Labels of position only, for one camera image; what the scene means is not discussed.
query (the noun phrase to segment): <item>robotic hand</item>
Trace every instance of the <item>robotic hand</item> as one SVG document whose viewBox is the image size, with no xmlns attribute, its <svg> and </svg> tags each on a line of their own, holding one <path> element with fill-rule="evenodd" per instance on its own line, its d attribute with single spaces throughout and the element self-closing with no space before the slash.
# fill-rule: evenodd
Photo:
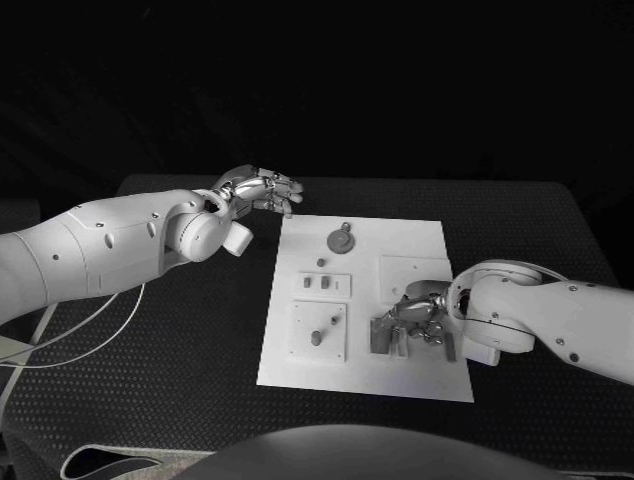
<svg viewBox="0 0 634 480">
<path fill-rule="evenodd" d="M 252 208 L 291 217 L 302 186 L 249 165 L 211 190 L 171 190 L 96 200 L 20 232 L 0 235 L 0 325 L 38 308 L 112 295 L 223 246 L 252 240 L 234 220 Z"/>
<path fill-rule="evenodd" d="M 443 315 L 464 344 L 485 349 L 488 365 L 500 351 L 530 352 L 537 337 L 566 363 L 634 385 L 634 292 L 491 260 L 451 283 L 412 283 L 371 331 L 406 328 L 410 337 L 439 344 Z"/>
</svg>

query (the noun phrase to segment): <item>white board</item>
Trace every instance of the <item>white board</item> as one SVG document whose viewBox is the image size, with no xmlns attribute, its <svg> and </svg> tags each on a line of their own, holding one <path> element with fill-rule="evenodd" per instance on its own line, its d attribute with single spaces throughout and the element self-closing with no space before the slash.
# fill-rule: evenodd
<svg viewBox="0 0 634 480">
<path fill-rule="evenodd" d="M 348 253 L 338 255 L 328 250 L 327 236 L 343 222 L 350 224 L 356 244 Z M 455 334 L 456 362 L 446 361 L 443 346 L 430 347 L 422 340 L 407 340 L 406 359 L 369 352 L 370 318 L 380 317 L 390 308 L 380 298 L 380 257 L 436 259 L 448 267 L 441 223 L 314 215 L 283 219 L 256 384 L 472 402 L 468 368 L 461 356 L 462 337 L 449 322 L 442 324 Z M 319 258 L 325 260 L 322 267 L 317 266 Z M 446 278 L 428 279 L 451 281 L 451 268 L 433 263 L 435 268 L 441 268 L 435 271 Z M 295 296 L 304 281 L 301 272 L 332 278 L 350 275 L 350 298 Z M 343 361 L 334 361 L 331 351 L 309 358 L 311 354 L 291 355 L 294 335 L 298 335 L 291 324 L 295 302 L 345 305 Z M 314 346 L 307 344 L 304 331 L 298 337 L 302 348 L 311 351 Z"/>
</svg>

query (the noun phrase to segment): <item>black tabletop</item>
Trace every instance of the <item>black tabletop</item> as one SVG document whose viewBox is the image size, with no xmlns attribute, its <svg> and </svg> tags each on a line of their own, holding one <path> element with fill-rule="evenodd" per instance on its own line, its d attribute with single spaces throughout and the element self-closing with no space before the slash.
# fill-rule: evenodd
<svg viewBox="0 0 634 480">
<path fill-rule="evenodd" d="M 136 175 L 119 193 L 208 188 L 216 178 Z M 458 274 L 487 259 L 523 260 L 615 285 L 567 190 L 553 183 L 304 178 L 298 214 L 439 220 Z M 559 470 L 634 473 L 634 387 L 563 364 L 536 342 L 500 365 L 468 362 L 475 403 L 256 386 L 281 217 L 253 212 L 255 239 L 146 285 L 131 325 L 82 361 L 25 371 L 4 434 L 20 478 L 53 478 L 89 443 L 216 451 L 269 431 L 354 423 L 432 432 Z M 102 318 L 34 353 L 51 363 L 87 351 L 132 308 L 126 292 Z M 103 299 L 60 304 L 44 339 Z"/>
</svg>

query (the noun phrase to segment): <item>black background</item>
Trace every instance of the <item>black background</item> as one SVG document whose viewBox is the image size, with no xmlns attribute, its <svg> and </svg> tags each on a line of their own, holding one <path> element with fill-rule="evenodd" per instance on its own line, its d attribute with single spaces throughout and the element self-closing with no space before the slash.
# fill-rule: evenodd
<svg viewBox="0 0 634 480">
<path fill-rule="evenodd" d="M 634 1 L 449 4 L 0 5 L 0 197 L 48 218 L 245 163 L 557 181 L 634 289 Z"/>
</svg>

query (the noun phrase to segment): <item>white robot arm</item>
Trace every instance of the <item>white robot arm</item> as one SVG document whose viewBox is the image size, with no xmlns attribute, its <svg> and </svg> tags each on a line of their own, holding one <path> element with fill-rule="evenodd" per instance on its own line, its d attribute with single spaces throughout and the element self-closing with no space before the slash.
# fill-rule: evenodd
<svg viewBox="0 0 634 480">
<path fill-rule="evenodd" d="M 291 216 L 299 183 L 249 165 L 211 190 L 97 200 L 0 235 L 0 325 L 66 300 L 119 293 L 223 246 L 240 255 L 252 233 L 234 220 L 252 208 Z"/>
<path fill-rule="evenodd" d="M 556 279 L 547 281 L 540 272 Z M 403 326 L 432 343 L 443 314 L 465 340 L 523 353 L 537 337 L 565 362 L 634 385 L 634 292 L 566 280 L 531 264 L 492 260 L 451 284 L 410 284 L 406 294 L 373 330 Z"/>
</svg>

